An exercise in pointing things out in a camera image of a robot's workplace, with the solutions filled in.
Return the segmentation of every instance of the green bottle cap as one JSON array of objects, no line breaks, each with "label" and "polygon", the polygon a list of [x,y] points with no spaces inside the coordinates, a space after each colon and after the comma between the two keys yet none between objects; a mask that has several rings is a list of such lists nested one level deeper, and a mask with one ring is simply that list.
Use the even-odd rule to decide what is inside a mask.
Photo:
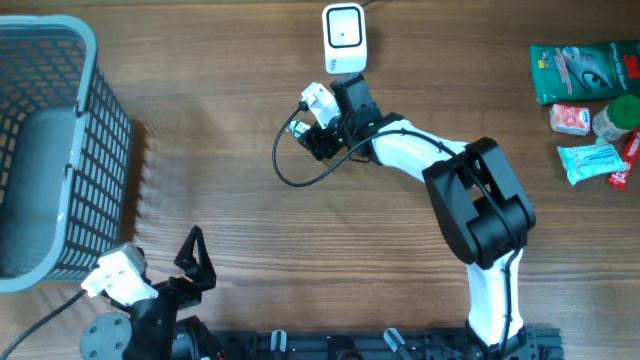
[{"label": "green bottle cap", "polygon": [[635,129],[640,126],[640,98],[633,95],[620,96],[609,104],[607,115],[618,129]]}]

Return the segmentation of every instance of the green snack bag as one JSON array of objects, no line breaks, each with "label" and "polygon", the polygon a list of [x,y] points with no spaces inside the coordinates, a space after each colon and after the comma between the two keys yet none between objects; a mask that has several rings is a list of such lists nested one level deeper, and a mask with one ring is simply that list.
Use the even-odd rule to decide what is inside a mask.
[{"label": "green snack bag", "polygon": [[640,42],[529,49],[531,76],[541,105],[640,95]]}]

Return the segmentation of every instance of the cable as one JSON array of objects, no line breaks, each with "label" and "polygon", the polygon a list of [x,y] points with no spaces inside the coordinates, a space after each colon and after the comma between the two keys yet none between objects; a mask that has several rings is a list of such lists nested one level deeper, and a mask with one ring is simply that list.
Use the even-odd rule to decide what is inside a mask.
[{"label": "cable", "polygon": [[365,8],[368,5],[373,4],[374,2],[377,2],[378,0],[367,0],[365,2],[363,2],[362,4],[360,4],[360,6],[362,6],[362,8]]},{"label": "cable", "polygon": [[276,175],[278,175],[280,180],[282,180],[285,184],[287,184],[289,186],[305,187],[305,186],[309,186],[309,185],[313,185],[313,184],[317,183],[318,181],[324,179],[327,175],[331,174],[335,169],[338,168],[338,166],[340,166],[347,159],[350,159],[351,158],[351,154],[353,154],[361,146],[363,146],[363,145],[369,143],[370,141],[372,141],[372,140],[374,140],[376,138],[379,138],[381,136],[392,135],[392,134],[410,135],[410,136],[415,136],[417,138],[423,139],[423,140],[427,141],[428,143],[432,144],[433,146],[437,147],[439,150],[444,151],[447,154],[449,154],[451,156],[451,158],[456,163],[458,163],[460,166],[462,166],[462,168],[463,168],[464,172],[467,174],[467,176],[478,187],[478,189],[480,189],[480,191],[482,192],[482,195],[484,195],[484,197],[487,199],[487,202],[489,203],[489,206],[495,212],[496,216],[498,217],[498,219],[500,220],[500,222],[504,226],[505,230],[507,231],[507,235],[511,239],[511,243],[512,243],[513,248],[514,248],[513,253],[511,254],[511,256],[509,256],[509,258],[507,259],[507,262],[505,263],[504,268],[502,269],[502,272],[504,272],[504,274],[505,274],[505,290],[506,290],[506,294],[507,294],[506,295],[507,299],[506,299],[506,309],[505,309],[506,310],[505,311],[505,324],[504,324],[504,328],[503,328],[504,331],[503,331],[503,335],[502,335],[502,340],[500,341],[499,348],[500,348],[500,354],[504,355],[504,353],[506,352],[507,340],[509,338],[509,328],[510,328],[510,325],[511,325],[511,321],[513,320],[511,318],[511,312],[512,312],[511,264],[518,257],[518,255],[520,254],[520,248],[518,246],[518,238],[516,237],[516,235],[514,234],[513,230],[511,229],[511,226],[507,222],[507,219],[504,216],[504,213],[502,212],[502,210],[500,209],[500,207],[498,206],[496,201],[493,199],[493,197],[491,197],[491,195],[489,194],[489,191],[487,190],[487,188],[484,187],[484,185],[482,184],[482,182],[480,181],[478,176],[476,176],[475,172],[471,169],[471,167],[469,167],[469,165],[460,158],[460,155],[458,155],[456,152],[454,152],[449,147],[444,145],[442,142],[436,141],[436,140],[434,140],[434,139],[430,138],[429,136],[426,136],[426,135],[424,135],[422,133],[405,130],[403,128],[403,129],[398,129],[398,130],[382,131],[382,132],[379,132],[377,134],[374,134],[374,135],[362,140],[357,145],[355,145],[351,149],[349,149],[349,151],[344,156],[342,156],[335,164],[333,164],[329,169],[327,169],[325,172],[323,172],[319,176],[317,176],[317,177],[315,177],[315,178],[313,178],[313,179],[311,179],[309,181],[305,181],[303,183],[291,182],[287,178],[285,178],[280,173],[280,170],[278,169],[278,164],[276,162],[276,149],[278,147],[278,142],[280,141],[280,137],[282,136],[282,133],[286,130],[286,128],[289,126],[289,123],[298,114],[298,112],[303,110],[303,107],[304,107],[304,103],[298,104],[298,109],[296,111],[294,111],[293,114],[289,117],[289,119],[284,123],[284,125],[282,125],[282,128],[278,132],[278,135],[276,136],[276,139],[273,142],[273,150],[271,152],[271,160],[273,162],[273,169],[275,170]]},{"label": "cable", "polygon": [[11,352],[13,350],[15,350],[16,347],[18,345],[20,345],[20,343],[22,341],[24,341],[24,339],[26,339],[29,335],[33,334],[36,330],[38,330],[42,325],[46,324],[49,320],[53,319],[58,314],[60,314],[61,312],[65,311],[69,306],[73,305],[73,303],[78,301],[78,299],[80,299],[86,292],[87,292],[86,290],[81,290],[74,297],[69,299],[69,301],[64,303],[62,306],[60,306],[59,308],[53,310],[51,313],[49,313],[49,315],[43,317],[40,321],[38,321],[37,323],[33,324],[33,326],[31,326],[29,329],[27,329],[27,331],[23,332],[22,335],[18,336],[11,343],[11,345],[9,345],[7,350],[5,350],[2,353],[2,356],[0,356],[0,360],[6,360],[9,357],[9,354],[11,354]]}]

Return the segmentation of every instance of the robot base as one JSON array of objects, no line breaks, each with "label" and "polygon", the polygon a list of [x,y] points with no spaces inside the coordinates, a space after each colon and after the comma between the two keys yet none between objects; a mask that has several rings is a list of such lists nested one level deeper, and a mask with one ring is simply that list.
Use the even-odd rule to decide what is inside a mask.
[{"label": "robot base", "polygon": [[[233,360],[459,360],[484,359],[479,349],[468,347],[466,328],[433,329],[425,332],[400,332],[406,355],[394,353],[382,332],[287,333],[286,352],[271,351],[270,333],[254,331],[212,331]],[[508,360],[562,360],[564,350],[559,329],[532,326],[520,331],[521,344]],[[179,344],[174,342],[174,354]]]}]

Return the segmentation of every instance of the blue wrapped candy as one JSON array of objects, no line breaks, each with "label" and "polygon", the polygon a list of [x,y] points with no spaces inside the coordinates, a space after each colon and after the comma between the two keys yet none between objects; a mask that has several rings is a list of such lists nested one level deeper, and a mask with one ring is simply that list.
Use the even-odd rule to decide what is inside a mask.
[{"label": "blue wrapped candy", "polygon": [[590,177],[627,169],[613,145],[603,142],[574,148],[558,147],[571,185]]}]

